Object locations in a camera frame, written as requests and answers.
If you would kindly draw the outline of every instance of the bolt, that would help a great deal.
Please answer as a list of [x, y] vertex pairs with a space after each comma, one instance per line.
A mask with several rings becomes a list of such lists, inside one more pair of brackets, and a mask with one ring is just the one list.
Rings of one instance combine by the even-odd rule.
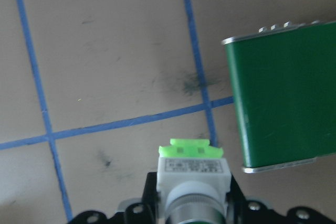
[[305, 210], [297, 210], [296, 216], [300, 218], [301, 220], [308, 220], [309, 219], [309, 213]]
[[133, 213], [140, 214], [143, 211], [143, 205], [137, 205], [133, 208]]
[[248, 208], [252, 211], [259, 211], [261, 206], [258, 202], [252, 201], [248, 204]]
[[291, 21], [288, 21], [288, 22], [286, 22], [286, 23], [284, 23], [284, 27], [289, 27], [289, 26], [291, 26], [292, 25], [292, 22]]
[[274, 25], [272, 25], [271, 26], [271, 30], [275, 30], [275, 29], [277, 29], [279, 26], [277, 25], [277, 24], [274, 24]]
[[267, 31], [267, 27], [266, 26], [264, 26], [264, 27], [262, 27], [262, 28], [259, 29], [260, 33], [262, 33], [263, 31]]

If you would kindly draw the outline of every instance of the screw hole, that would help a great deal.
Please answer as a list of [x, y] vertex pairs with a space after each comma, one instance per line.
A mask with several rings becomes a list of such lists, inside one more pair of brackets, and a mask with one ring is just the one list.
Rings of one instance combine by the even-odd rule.
[[86, 220], [88, 224], [96, 223], [99, 220], [99, 214], [94, 213], [93, 215], [89, 216]]
[[133, 213], [135, 214], [140, 214], [143, 212], [143, 205], [137, 205], [136, 207], [133, 208]]

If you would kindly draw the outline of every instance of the blue tape line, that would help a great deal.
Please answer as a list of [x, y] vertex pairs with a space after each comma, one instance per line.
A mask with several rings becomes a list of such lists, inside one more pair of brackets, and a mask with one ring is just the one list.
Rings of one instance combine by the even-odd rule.
[[38, 144], [38, 143], [42, 143], [42, 142], [46, 142], [46, 141], [48, 141], [48, 138], [46, 136], [34, 136], [34, 137], [30, 137], [30, 138], [10, 141], [10, 142], [6, 142], [6, 143], [1, 143], [0, 144], [0, 151], [5, 150], [5, 149], [20, 147], [20, 146], [24, 146], [24, 145]]
[[40, 77], [40, 73], [39, 73], [38, 66], [37, 66], [37, 60], [35, 56], [33, 41], [30, 36], [28, 19], [26, 16], [26, 10], [25, 10], [25, 5], [24, 5], [23, 0], [17, 0], [17, 5], [18, 5], [18, 11], [19, 11], [20, 19], [21, 19], [22, 28], [23, 28], [23, 33], [24, 33], [25, 40], [26, 40], [26, 46], [28, 50], [30, 63], [31, 63], [31, 70], [34, 76], [35, 86], [36, 86], [36, 90], [38, 94], [38, 99], [39, 99], [40, 108], [42, 111], [45, 128], [46, 128], [47, 133], [50, 133], [52, 132], [52, 129], [51, 129], [50, 118], [48, 115], [47, 103], [46, 103], [46, 99], [45, 99], [44, 92], [43, 92], [41, 77]]
[[209, 95], [206, 88], [206, 78], [203, 70], [203, 64], [202, 64], [202, 58], [201, 58], [201, 52], [199, 50], [198, 46], [198, 37], [197, 37], [197, 31], [196, 31], [196, 24], [195, 24], [195, 18], [193, 13], [193, 7], [191, 0], [184, 0], [185, 5], [185, 11], [188, 17], [188, 27], [189, 27], [189, 34], [191, 39], [191, 44], [193, 48], [193, 54], [196, 64], [196, 70], [198, 74], [198, 79], [200, 82], [200, 87], [202, 87], [201, 93], [202, 93], [202, 99], [205, 104], [205, 114], [208, 122], [209, 132], [210, 132], [210, 143], [212, 146], [217, 146], [217, 134], [216, 134], [216, 128], [215, 123], [212, 115], [212, 107], [209, 100]]
[[59, 138], [66, 138], [66, 137], [88, 134], [88, 133], [93, 133], [93, 132], [118, 129], [118, 128], [123, 128], [123, 127], [129, 127], [129, 126], [134, 126], [138, 124], [150, 123], [150, 122], [155, 122], [155, 121], [159, 121], [163, 119], [173, 118], [173, 117], [180, 116], [180, 115], [195, 113], [198, 111], [202, 111], [204, 109], [205, 109], [204, 105], [199, 104], [199, 105], [194, 105], [194, 106], [190, 106], [190, 107], [186, 107], [182, 109], [167, 111], [167, 112], [163, 112], [163, 113], [159, 113], [155, 115], [145, 115], [145, 116], [140, 116], [138, 118], [126, 119], [126, 120], [116, 121], [112, 123], [105, 123], [105, 124], [99, 124], [99, 125], [94, 125], [94, 126], [89, 126], [89, 127], [79, 128], [79, 129], [55, 132], [53, 133], [53, 136], [55, 139], [59, 139]]
[[66, 213], [67, 220], [70, 221], [73, 219], [71, 205], [70, 205], [69, 197], [67, 194], [67, 188], [64, 183], [63, 173], [61, 170], [61, 164], [58, 158], [57, 147], [56, 147], [56, 143], [54, 139], [51, 139], [49, 141], [49, 146], [50, 146], [51, 153], [53, 156], [52, 158], [54, 160], [54, 166], [55, 166], [55, 170], [57, 174], [58, 184], [60, 187], [60, 191], [62, 193], [63, 207]]
[[54, 159], [54, 163], [55, 163], [55, 169], [56, 169], [56, 173], [57, 173], [58, 184], [59, 184], [60, 191], [62, 193], [63, 206], [64, 206], [64, 210], [65, 210], [65, 213], [66, 213], [66, 216], [67, 216], [67, 220], [70, 221], [72, 219], [70, 202], [69, 202], [69, 198], [67, 196], [65, 183], [64, 183], [62, 171], [61, 171], [61, 168], [60, 168], [60, 162], [59, 162], [59, 159], [58, 159], [58, 154], [57, 154], [57, 150], [56, 150], [56, 146], [55, 146], [55, 140], [53, 139], [53, 135], [52, 135], [52, 127], [51, 127], [50, 117], [49, 117], [49, 114], [48, 114], [47, 102], [46, 102], [44, 92], [43, 92], [43, 86], [42, 86], [42, 81], [41, 81], [41, 77], [40, 77], [40, 73], [39, 73], [39, 69], [38, 69], [38, 65], [37, 65], [37, 59], [36, 59], [36, 56], [35, 56], [33, 41], [32, 41], [32, 38], [30, 36], [30, 29], [29, 29], [29, 25], [28, 25], [28, 19], [27, 19], [27, 15], [26, 15], [25, 5], [24, 5], [23, 0], [16, 0], [16, 1], [17, 1], [17, 6], [18, 6], [18, 10], [19, 10], [19, 15], [20, 15], [20, 19], [21, 19], [21, 24], [22, 24], [22, 28], [23, 28], [24, 37], [25, 37], [25, 40], [26, 40], [26, 46], [27, 46], [28, 55], [29, 55], [29, 59], [30, 59], [31, 69], [32, 69], [33, 76], [34, 76], [34, 82], [35, 82], [35, 86], [36, 86], [36, 90], [37, 90], [38, 100], [39, 100], [40, 108], [41, 108], [41, 111], [42, 111], [42, 117], [43, 117], [44, 125], [45, 125], [45, 128], [46, 128], [46, 132], [47, 132], [47, 137], [48, 137], [48, 141], [49, 141], [49, 145], [50, 145], [50, 150], [51, 150], [51, 153], [52, 153], [52, 156], [53, 156], [53, 159]]
[[216, 108], [216, 107], [225, 106], [231, 103], [234, 103], [233, 97], [226, 97], [226, 98], [212, 101], [211, 107]]

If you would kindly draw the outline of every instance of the green metal case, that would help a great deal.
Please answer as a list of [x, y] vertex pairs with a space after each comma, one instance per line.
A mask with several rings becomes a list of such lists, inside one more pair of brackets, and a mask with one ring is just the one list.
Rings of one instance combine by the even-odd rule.
[[248, 173], [336, 153], [336, 23], [264, 30], [223, 41]]

